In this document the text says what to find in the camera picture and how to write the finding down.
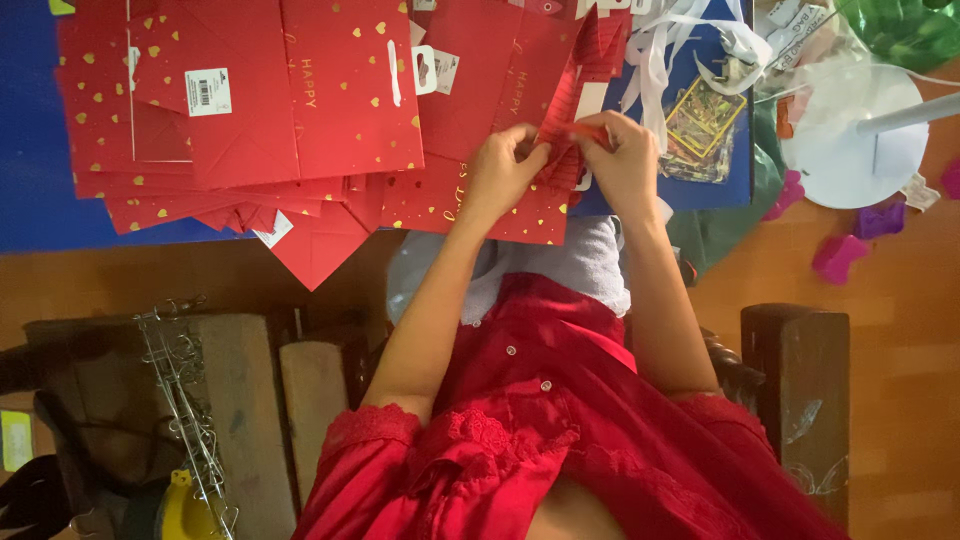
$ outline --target white pole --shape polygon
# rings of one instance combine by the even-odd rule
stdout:
[[[931,99],[919,105],[896,110],[876,118],[860,120],[856,124],[856,132],[863,136],[876,135],[945,116],[953,116],[954,114],[960,114],[960,92]]]

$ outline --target lace trim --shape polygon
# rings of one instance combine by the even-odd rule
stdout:
[[[357,443],[390,439],[413,446],[422,430],[416,414],[404,412],[400,405],[363,405],[341,412],[326,429],[321,462],[343,448]]]
[[[607,450],[595,444],[584,450],[570,450],[564,467],[576,468],[584,475],[597,478],[630,478],[647,486],[649,493],[663,503],[666,511],[683,521],[717,532],[718,537],[748,538],[748,532],[728,512],[700,495],[684,488],[670,475],[654,467],[640,465],[636,456],[624,450]]]
[[[745,406],[736,404],[727,398],[697,394],[690,399],[676,403],[685,413],[705,426],[714,422],[731,422],[752,431],[764,442],[767,441],[767,430],[760,424],[760,420],[751,414]]]
[[[477,408],[447,412],[435,418],[410,458],[411,489],[416,492],[432,482],[431,465],[449,460],[463,467],[459,480],[470,481],[500,476],[518,463],[566,449],[580,438],[575,430],[566,430],[553,439],[517,437],[503,424]],[[459,443],[476,445],[474,453],[448,453]]]

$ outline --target wire rack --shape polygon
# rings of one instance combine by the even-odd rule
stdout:
[[[186,446],[185,466],[196,479],[194,498],[209,508],[217,531],[234,540],[233,526],[238,509],[228,504],[224,488],[224,470],[217,455],[217,433],[209,406],[198,402],[185,388],[204,380],[204,356],[199,339],[181,317],[202,304],[204,296],[192,300],[168,299],[153,311],[135,315],[143,332],[147,354],[143,361],[153,364],[156,379],[173,411],[170,431]]]

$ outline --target fingers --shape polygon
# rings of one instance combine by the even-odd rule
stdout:
[[[533,152],[530,153],[530,156],[527,156],[527,159],[518,163],[517,166],[523,172],[524,176],[529,177],[529,180],[533,180],[549,159],[550,144],[544,142],[543,144],[538,144],[537,148],[534,148]]]
[[[587,165],[591,169],[595,168],[595,164],[610,158],[611,153],[594,142],[593,139],[581,135],[576,135],[574,138],[580,145],[580,150],[584,153],[584,159],[587,160]]]
[[[537,138],[537,128],[531,124],[517,124],[513,128],[508,128],[502,132],[501,135],[507,137],[508,140],[511,140],[514,144],[519,144],[524,140],[534,140]]]
[[[615,110],[604,110],[577,120],[580,124],[594,127],[606,127],[610,130],[613,139],[625,141],[636,137],[640,133],[640,126],[633,120]]]

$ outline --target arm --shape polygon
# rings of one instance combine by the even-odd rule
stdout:
[[[580,138],[587,164],[623,224],[629,257],[636,368],[675,400],[720,393],[686,295],[684,280],[657,210],[658,144],[630,118],[604,111],[581,122],[606,127],[612,153]]]
[[[416,414],[422,424],[429,423],[484,237],[519,201],[549,156],[549,145],[542,144],[526,160],[517,162],[517,147],[532,141],[536,134],[533,126],[514,126],[491,135],[477,151],[468,167],[470,177],[462,209],[396,324],[363,405],[396,403]]]

